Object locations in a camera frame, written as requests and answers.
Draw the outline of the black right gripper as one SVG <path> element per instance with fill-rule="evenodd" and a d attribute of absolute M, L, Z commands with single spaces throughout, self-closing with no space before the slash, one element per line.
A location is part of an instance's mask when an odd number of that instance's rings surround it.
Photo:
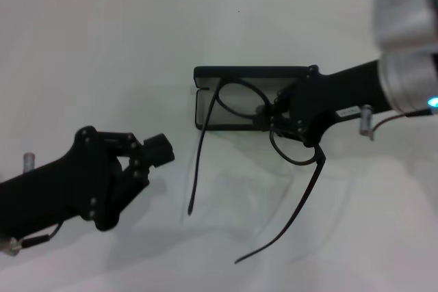
<path fill-rule="evenodd" d="M 263 95 L 263 104 L 256 107 L 259 115 L 253 118 L 257 130 L 317 145 L 334 124 L 360 117 L 359 112 L 341 116 L 341 110 L 364 105 L 377 114 L 391 110 L 378 77 L 377 60 L 331 75 L 321 74 L 316 65 L 280 66 L 279 72 L 296 82 L 290 92 L 279 92 L 272 103 Z M 285 112 L 289 113 L 288 119 L 265 115 Z"/>

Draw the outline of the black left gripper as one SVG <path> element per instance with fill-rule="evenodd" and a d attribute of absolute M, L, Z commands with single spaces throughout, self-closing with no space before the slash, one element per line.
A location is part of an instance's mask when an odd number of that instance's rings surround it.
<path fill-rule="evenodd" d="M 126 170 L 119 157 L 129 158 Z M 76 216 L 110 230 L 128 188 L 148 186 L 150 168 L 174 160 L 164 134 L 141 142 L 133 133 L 83 127 L 63 157 L 1 183 L 1 230 L 39 231 Z"/>

